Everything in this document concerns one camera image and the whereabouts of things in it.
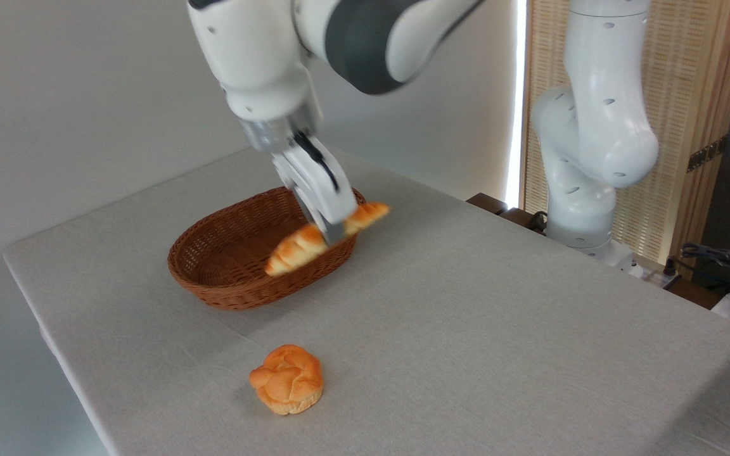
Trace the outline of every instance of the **wicker basket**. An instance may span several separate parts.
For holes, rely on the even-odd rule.
[[[356,190],[354,196],[359,204],[365,202]],[[267,276],[264,266],[272,251],[306,222],[291,191],[264,191],[188,228],[170,248],[168,269],[180,285],[216,308],[272,303],[330,274],[354,251],[356,236],[296,271]]]

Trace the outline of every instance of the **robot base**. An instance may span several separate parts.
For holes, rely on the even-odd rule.
[[[632,259],[632,250],[617,240],[611,239],[600,246],[594,246],[593,248],[577,248],[576,250],[589,257],[601,260],[601,262],[605,262],[608,265],[611,265],[616,269],[620,269],[632,276],[641,277],[641,275],[643,275],[643,268],[636,265],[635,261]]]

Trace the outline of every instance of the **bread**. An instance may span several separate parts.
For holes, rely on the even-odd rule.
[[[343,222],[345,236],[353,236],[359,231],[373,225],[386,216],[390,208],[383,203],[365,203],[359,205],[351,216]],[[307,265],[313,259],[321,256],[328,250],[323,234],[317,225],[309,223],[290,234],[275,248],[269,262],[264,266],[264,272],[270,276],[279,276]]]
[[[301,413],[323,394],[319,360],[300,346],[276,348],[264,364],[250,372],[250,384],[258,399],[278,415]]]

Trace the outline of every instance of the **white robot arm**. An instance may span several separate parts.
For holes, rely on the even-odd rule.
[[[189,0],[205,58],[251,145],[272,154],[328,245],[356,202],[342,167],[314,137],[321,112],[304,61],[327,61],[356,89],[411,81],[482,0]]]
[[[571,0],[565,69],[531,110],[548,181],[547,236],[628,270],[612,241],[615,188],[646,177],[658,141],[646,118],[641,52],[650,0]]]

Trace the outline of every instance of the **white tablecloth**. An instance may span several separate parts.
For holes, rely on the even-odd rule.
[[[730,454],[730,320],[338,156],[393,213],[336,272],[262,308],[206,306],[165,263],[200,217],[279,185],[252,150],[6,249],[110,451]],[[285,343],[325,377],[289,417],[247,383]]]

